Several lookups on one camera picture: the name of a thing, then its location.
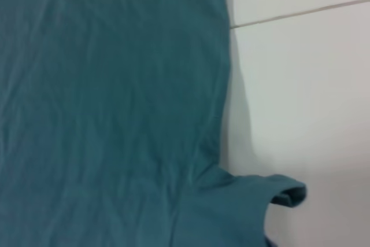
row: teal fabric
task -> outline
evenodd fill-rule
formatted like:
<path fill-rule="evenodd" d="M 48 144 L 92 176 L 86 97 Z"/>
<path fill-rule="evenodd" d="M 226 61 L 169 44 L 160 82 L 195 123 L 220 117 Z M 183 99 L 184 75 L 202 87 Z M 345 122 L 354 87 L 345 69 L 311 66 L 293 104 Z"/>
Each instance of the teal fabric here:
<path fill-rule="evenodd" d="M 225 0 L 0 0 L 0 246 L 266 247 L 305 186 L 218 167 L 229 67 Z"/>

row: t-shirt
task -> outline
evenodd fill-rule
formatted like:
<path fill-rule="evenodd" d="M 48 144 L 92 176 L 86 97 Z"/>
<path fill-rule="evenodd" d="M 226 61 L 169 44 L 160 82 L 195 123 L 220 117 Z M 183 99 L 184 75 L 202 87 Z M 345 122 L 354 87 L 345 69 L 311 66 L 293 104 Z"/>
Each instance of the t-shirt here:
<path fill-rule="evenodd" d="M 268 246 L 305 186 L 219 168 L 229 67 L 225 0 L 0 0 L 0 246 Z"/>

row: teal t-shirt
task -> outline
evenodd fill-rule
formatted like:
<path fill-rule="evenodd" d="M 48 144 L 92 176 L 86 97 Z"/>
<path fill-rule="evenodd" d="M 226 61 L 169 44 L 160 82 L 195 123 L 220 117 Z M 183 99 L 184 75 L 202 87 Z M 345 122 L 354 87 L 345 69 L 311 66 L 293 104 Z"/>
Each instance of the teal t-shirt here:
<path fill-rule="evenodd" d="M 218 167 L 229 67 L 225 0 L 0 0 L 0 246 L 268 246 L 305 186 Z"/>

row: tile grout line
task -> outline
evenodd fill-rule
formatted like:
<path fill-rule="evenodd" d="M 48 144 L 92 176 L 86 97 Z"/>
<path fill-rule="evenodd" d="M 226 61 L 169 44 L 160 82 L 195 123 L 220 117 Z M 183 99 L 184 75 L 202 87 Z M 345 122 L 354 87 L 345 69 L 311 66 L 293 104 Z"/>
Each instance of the tile grout line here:
<path fill-rule="evenodd" d="M 256 24 L 260 24 L 260 23 L 268 23 L 270 21 L 288 19 L 290 17 L 297 17 L 297 16 L 302 16 L 302 15 L 305 15 L 305 14 L 312 14 L 312 13 L 317 13 L 317 12 L 320 12 L 320 11 L 331 10 L 331 9 L 336 9 L 336 8 L 341 8 L 341 7 L 346 7 L 346 6 L 352 6 L 352 5 L 362 4 L 362 3 L 367 3 L 367 2 L 370 2 L 370 0 L 355 0 L 355 1 L 350 1 L 350 2 L 344 2 L 344 3 L 340 3 L 340 4 L 334 4 L 334 5 L 330 5 L 330 6 L 325 6 L 325 7 L 320 7 L 320 8 L 316 8 L 316 9 L 306 10 L 306 11 L 303 11 L 303 12 L 285 14 L 285 15 L 276 16 L 276 17 L 270 17 L 269 19 L 265 19 L 265 20 L 257 20 L 257 21 L 252 21 L 250 23 L 237 24 L 237 25 L 231 26 L 230 29 L 236 29 L 236 28 L 239 28 L 239 27 L 246 27 L 246 26 L 256 25 Z"/>

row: white wall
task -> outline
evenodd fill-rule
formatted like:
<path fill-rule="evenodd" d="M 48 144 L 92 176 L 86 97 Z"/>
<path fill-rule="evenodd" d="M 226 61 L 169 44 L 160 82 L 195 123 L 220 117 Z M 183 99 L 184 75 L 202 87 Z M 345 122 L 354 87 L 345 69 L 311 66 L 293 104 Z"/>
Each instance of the white wall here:
<path fill-rule="evenodd" d="M 355 0 L 228 1 L 244 25 Z M 290 175 L 309 190 L 299 208 L 271 206 L 267 234 L 281 247 L 370 246 L 370 3 L 231 36 L 224 165 Z"/>

